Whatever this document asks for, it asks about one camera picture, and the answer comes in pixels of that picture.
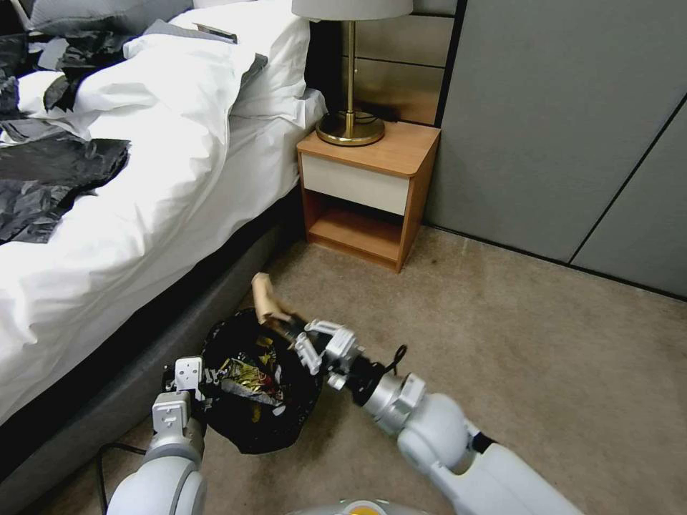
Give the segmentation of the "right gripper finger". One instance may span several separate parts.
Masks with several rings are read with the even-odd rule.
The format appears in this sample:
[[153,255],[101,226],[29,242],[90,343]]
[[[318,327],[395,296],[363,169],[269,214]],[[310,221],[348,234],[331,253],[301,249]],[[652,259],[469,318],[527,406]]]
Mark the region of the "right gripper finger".
[[263,321],[263,329],[274,340],[283,340],[280,345],[289,351],[296,352],[296,342],[304,334],[317,354],[323,354],[334,334],[343,330],[342,325],[326,322],[325,326],[306,329],[309,322],[299,314],[270,315]]
[[294,352],[299,363],[311,376],[317,376],[323,365],[326,346],[333,335],[320,331],[289,331],[286,333],[288,349]]

